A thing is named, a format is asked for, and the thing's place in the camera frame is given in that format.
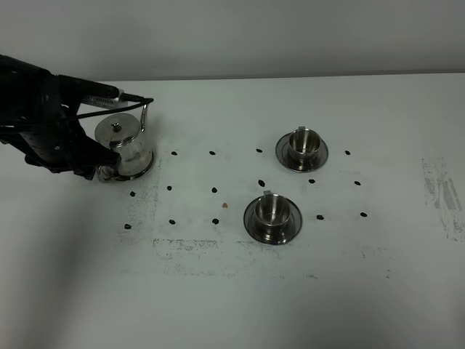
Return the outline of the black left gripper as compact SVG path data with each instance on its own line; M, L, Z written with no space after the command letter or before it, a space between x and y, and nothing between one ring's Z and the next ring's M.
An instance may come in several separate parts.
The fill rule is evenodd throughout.
M1 56L1 141L25 154L27 164L53 173L93 178L115 169L120 155L88 137L70 116L58 78L44 68Z

